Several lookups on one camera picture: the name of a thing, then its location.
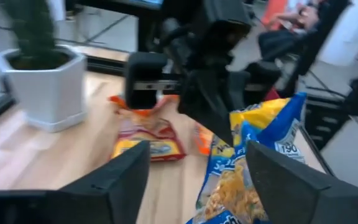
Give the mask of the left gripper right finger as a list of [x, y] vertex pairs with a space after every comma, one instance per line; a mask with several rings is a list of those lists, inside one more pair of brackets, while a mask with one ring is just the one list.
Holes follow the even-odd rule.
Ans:
[[256, 141], [247, 142], [246, 161], [273, 224], [312, 224], [320, 193], [332, 187], [326, 174]]

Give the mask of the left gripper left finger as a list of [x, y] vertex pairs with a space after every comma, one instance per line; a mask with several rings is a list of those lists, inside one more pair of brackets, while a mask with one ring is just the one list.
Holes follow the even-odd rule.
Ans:
[[60, 224], [135, 224], [147, 185], [150, 143], [141, 141], [64, 186]]

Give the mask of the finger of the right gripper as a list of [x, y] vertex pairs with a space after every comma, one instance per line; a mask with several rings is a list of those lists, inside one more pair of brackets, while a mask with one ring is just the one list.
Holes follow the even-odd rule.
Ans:
[[211, 130], [225, 143], [232, 146], [233, 136], [229, 121], [229, 112], [232, 109], [232, 103], [228, 92], [227, 76], [222, 76], [214, 72], [211, 74], [210, 85], [212, 88], [211, 108], [214, 114], [213, 127]]
[[206, 99], [206, 84], [208, 78], [205, 72], [185, 72], [180, 87], [180, 102], [178, 112], [207, 129], [209, 127], [209, 104]]

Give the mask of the blue Maruchan ramen packet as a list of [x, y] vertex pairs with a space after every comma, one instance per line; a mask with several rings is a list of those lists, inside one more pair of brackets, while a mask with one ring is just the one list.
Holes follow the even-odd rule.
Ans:
[[234, 143], [214, 137], [196, 214], [186, 224], [272, 224], [250, 178], [247, 141], [254, 140], [292, 159], [305, 158], [294, 145], [306, 93], [277, 98], [230, 114]]

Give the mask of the white hexagonal plant pot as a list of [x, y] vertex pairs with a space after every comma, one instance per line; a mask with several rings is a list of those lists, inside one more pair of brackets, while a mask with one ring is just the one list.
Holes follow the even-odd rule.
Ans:
[[58, 51], [68, 61], [50, 70], [16, 69], [8, 60], [19, 51], [0, 52], [0, 72], [7, 76], [26, 122], [50, 133], [77, 125], [86, 117], [86, 56], [69, 45], [59, 45]]

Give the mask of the black stand pole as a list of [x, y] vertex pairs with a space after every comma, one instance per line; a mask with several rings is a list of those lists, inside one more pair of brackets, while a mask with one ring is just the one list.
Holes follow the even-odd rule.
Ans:
[[351, 5], [351, 0], [327, 1], [329, 6], [323, 11], [315, 27], [305, 36], [306, 49], [299, 57], [297, 65], [283, 90], [286, 97], [291, 97], [296, 93], [298, 80], [300, 77], [306, 75], [340, 15]]

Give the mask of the person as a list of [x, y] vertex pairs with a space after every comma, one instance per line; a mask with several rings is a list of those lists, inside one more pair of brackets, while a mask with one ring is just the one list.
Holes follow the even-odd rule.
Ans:
[[319, 21], [324, 2], [325, 0], [309, 0], [307, 4], [299, 4], [291, 11], [276, 12], [264, 22], [264, 26], [272, 30], [272, 27], [282, 22], [290, 22], [297, 29], [309, 30]]

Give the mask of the green cactus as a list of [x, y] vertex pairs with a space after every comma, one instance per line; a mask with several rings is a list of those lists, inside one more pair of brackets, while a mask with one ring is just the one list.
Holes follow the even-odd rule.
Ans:
[[3, 0], [20, 58], [48, 69], [58, 62], [54, 26], [46, 0]]

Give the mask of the white round column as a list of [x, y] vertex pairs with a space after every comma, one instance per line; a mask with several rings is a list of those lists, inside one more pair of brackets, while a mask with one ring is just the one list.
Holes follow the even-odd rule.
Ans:
[[352, 3], [342, 13], [326, 39], [318, 55], [320, 61], [348, 66], [358, 55], [358, 0], [352, 0]]

